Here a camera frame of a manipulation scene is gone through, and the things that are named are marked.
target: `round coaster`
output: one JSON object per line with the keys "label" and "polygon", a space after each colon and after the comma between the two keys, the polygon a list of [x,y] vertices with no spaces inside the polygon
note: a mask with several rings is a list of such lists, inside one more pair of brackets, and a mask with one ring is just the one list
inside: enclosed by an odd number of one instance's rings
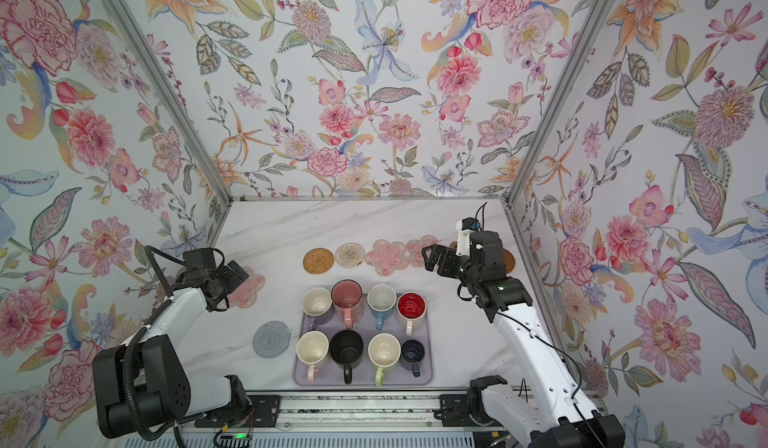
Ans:
{"label": "round coaster", "polygon": [[304,269],[313,275],[331,270],[333,253],[328,249],[312,249],[304,255]]}
{"label": "round coaster", "polygon": [[504,255],[504,264],[507,265],[507,274],[510,274],[514,270],[514,256],[507,249],[502,249],[502,253]]}
{"label": "round coaster", "polygon": [[267,321],[254,335],[254,351],[262,358],[274,358],[288,349],[290,329],[282,321]]}
{"label": "round coaster", "polygon": [[360,243],[345,243],[336,251],[336,263],[345,269],[353,269],[366,257],[366,249]]}

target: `gray coaster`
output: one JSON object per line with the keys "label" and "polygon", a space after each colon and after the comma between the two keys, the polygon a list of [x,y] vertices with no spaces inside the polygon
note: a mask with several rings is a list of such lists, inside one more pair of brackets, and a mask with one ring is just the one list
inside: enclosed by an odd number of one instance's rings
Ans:
{"label": "gray coaster", "polygon": [[262,358],[274,358],[288,349],[290,329],[282,321],[267,321],[254,335],[254,351]]}

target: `brown coaster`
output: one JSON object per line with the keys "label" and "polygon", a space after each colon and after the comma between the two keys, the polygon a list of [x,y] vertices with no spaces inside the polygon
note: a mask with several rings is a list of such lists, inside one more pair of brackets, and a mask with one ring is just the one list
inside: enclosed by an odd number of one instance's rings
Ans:
{"label": "brown coaster", "polygon": [[507,274],[510,274],[514,270],[514,256],[507,249],[502,249],[502,252],[504,254],[504,264],[507,265]]}
{"label": "brown coaster", "polygon": [[304,269],[313,275],[331,270],[333,253],[328,249],[312,249],[304,255]]}
{"label": "brown coaster", "polygon": [[345,243],[336,251],[336,263],[345,269],[353,269],[362,263],[365,256],[366,249],[360,243]]}

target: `black mug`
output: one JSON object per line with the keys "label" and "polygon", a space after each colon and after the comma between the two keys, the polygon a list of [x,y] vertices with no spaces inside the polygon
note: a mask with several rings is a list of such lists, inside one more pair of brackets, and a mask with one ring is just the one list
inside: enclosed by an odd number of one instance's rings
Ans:
{"label": "black mug", "polygon": [[362,359],[362,337],[356,331],[342,330],[331,338],[328,351],[331,358],[344,369],[344,384],[352,383],[352,368]]}
{"label": "black mug", "polygon": [[400,364],[418,378],[422,376],[418,370],[418,364],[424,359],[425,353],[424,345],[420,341],[408,340],[400,347]]}

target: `white marble tabletop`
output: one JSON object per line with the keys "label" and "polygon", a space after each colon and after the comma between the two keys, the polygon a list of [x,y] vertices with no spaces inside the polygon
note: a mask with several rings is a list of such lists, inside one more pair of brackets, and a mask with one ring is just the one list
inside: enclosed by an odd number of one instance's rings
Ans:
{"label": "white marble tabletop", "polygon": [[[490,374],[519,384],[522,374],[514,354],[483,310],[456,297],[456,280],[415,267],[382,277],[365,262],[354,269],[333,265],[322,275],[311,275],[302,267],[309,250],[336,251],[347,242],[370,250],[378,239],[408,242],[434,235],[447,245],[456,240],[456,222],[474,216],[484,202],[488,202],[487,229],[499,233],[504,247],[517,260],[511,276],[529,288],[530,280],[497,199],[236,202],[216,247],[227,259],[263,275],[266,283],[248,309],[205,312],[193,323],[178,347],[187,374],[235,374],[247,390],[301,388],[293,381],[293,364],[302,296],[313,287],[331,289],[339,280],[353,279],[364,291],[386,283],[398,293],[417,291],[427,300],[434,377],[425,387],[467,386],[472,378]],[[256,329],[272,320],[288,325],[291,343],[282,355],[264,359],[254,353],[251,342]]]}

